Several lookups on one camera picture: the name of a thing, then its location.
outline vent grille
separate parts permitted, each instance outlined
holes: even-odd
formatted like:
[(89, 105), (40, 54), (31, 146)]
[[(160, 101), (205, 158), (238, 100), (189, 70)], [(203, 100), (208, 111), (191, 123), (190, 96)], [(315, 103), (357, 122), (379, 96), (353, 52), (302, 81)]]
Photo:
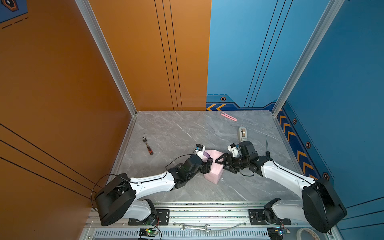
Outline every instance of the vent grille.
[[(139, 228), (97, 228), (94, 238), (137, 239)], [(180, 230), (179, 228), (160, 228), (162, 240), (176, 239), (270, 239), (267, 228), (243, 228), (227, 232), (204, 232)]]
[(123, 229), (123, 228), (104, 228), (97, 229), (94, 238), (134, 238), (137, 239), (137, 229)]
[(234, 239), (234, 238), (248, 238), (248, 239), (266, 239), (268, 231), (266, 228), (260, 230), (232, 230), (227, 232), (204, 232), (204, 231), (186, 231), (186, 230), (162, 230), (163, 239), (184, 239), (184, 238), (198, 238), (198, 239)]

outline pink utility knife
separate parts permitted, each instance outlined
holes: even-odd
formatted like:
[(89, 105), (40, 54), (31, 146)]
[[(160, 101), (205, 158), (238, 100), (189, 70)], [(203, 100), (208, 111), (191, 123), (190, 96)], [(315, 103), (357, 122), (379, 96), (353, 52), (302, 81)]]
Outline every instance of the pink utility knife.
[(225, 112), (221, 112), (220, 115), (221, 115), (221, 116), (224, 116), (224, 117), (226, 117), (226, 118), (229, 118), (230, 120), (237, 121), (236, 118), (234, 118), (234, 117), (232, 117), (232, 116), (226, 114)]

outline yellow chevron stripe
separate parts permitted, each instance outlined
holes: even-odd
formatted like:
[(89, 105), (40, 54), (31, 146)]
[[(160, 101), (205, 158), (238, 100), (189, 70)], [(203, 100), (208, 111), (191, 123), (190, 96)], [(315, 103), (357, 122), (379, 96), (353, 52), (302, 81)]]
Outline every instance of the yellow chevron stripe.
[(297, 161), (300, 162), (299, 158), (300, 158), (300, 155), (304, 156), (304, 157), (307, 157), (307, 155), (303, 152), (300, 152), (300, 151), (297, 151)]
[(283, 115), (280, 116), (280, 125), (281, 125), (281, 119), (282, 119), (282, 118), (287, 118), (287, 117), (286, 117), (286, 116), (283, 116)]
[(285, 127), (290, 127), (291, 125), (289, 123), (284, 123), (283, 126), (284, 126), (283, 132), (285, 133)]
[(220, 108), (222, 108), (222, 107), (224, 107), (224, 106), (225, 106), (225, 104), (223, 104), (223, 105), (221, 105), (220, 107), (216, 108), (216, 110), (217, 110), (217, 111), (221, 111)]
[(211, 107), (213, 107), (213, 106), (215, 106), (215, 105), (216, 105), (216, 104), (212, 104), (211, 106), (207, 107), (207, 110), (208, 110), (208, 111), (212, 111), (212, 110), (211, 110)]
[(308, 163), (306, 162), (303, 162), (303, 173), (305, 174), (305, 167), (309, 167), (310, 169), (313, 170), (313, 167), (311, 165), (309, 165)]
[(289, 136), (290, 135), (294, 135), (294, 136), (296, 136), (296, 134), (294, 133), (294, 132), (290, 132), (290, 131), (288, 131), (288, 136), (287, 136), (287, 138), (288, 138), (288, 142), (289, 142)]

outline robotic arm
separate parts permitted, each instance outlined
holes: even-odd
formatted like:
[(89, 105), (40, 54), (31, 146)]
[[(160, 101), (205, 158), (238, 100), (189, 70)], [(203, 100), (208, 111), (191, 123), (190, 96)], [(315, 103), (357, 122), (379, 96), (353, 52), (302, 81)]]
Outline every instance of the robotic arm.
[[(199, 172), (207, 174), (213, 162), (203, 162), (205, 146), (197, 144), (195, 153), (183, 164), (178, 164), (159, 175), (143, 178), (129, 178), (120, 174), (101, 189), (95, 196), (102, 226), (108, 226), (120, 218), (135, 218), (144, 224), (151, 224), (156, 209), (149, 199), (139, 198), (149, 194), (171, 191), (185, 184)], [(264, 206), (264, 216), (269, 224), (280, 219), (292, 218), (309, 222), (320, 232), (328, 232), (347, 212), (332, 185), (325, 179), (314, 180), (295, 173), (275, 163), (266, 152), (259, 156), (249, 141), (228, 147), (231, 153), (224, 153), (215, 162), (224, 165), (232, 173), (249, 168), (252, 172), (270, 178), (293, 191), (299, 201), (273, 199)]]
[[(235, 157), (235, 148), (241, 155)], [(215, 162), (224, 165), (224, 169), (233, 173), (249, 168), (252, 172), (272, 179), (299, 196), (302, 201), (281, 201), (274, 199), (264, 208), (264, 216), (270, 224), (280, 219), (293, 218), (306, 221), (319, 232), (328, 232), (347, 215), (347, 211), (330, 182), (321, 178), (315, 180), (295, 173), (275, 163), (267, 151), (259, 156), (250, 141), (228, 147), (232, 154), (224, 153)]]

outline orange wall panel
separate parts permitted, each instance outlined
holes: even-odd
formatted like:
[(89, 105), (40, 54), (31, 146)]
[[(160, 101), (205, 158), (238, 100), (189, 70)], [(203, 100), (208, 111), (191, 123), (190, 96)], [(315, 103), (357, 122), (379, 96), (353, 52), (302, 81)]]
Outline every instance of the orange wall panel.
[(90, 3), (138, 111), (205, 110), (210, 0)]
[(154, 1), (90, 3), (136, 109), (173, 111)]
[[(75, 1), (27, 4), (22, 21), (0, 28), (0, 123), (96, 182), (130, 113)], [(78, 239), (94, 184), (3, 126), (0, 140), (0, 157), (84, 195), (0, 159), (0, 239)]]
[(183, 110), (204, 111), (207, 100), (211, 1), (170, 0), (170, 6)]

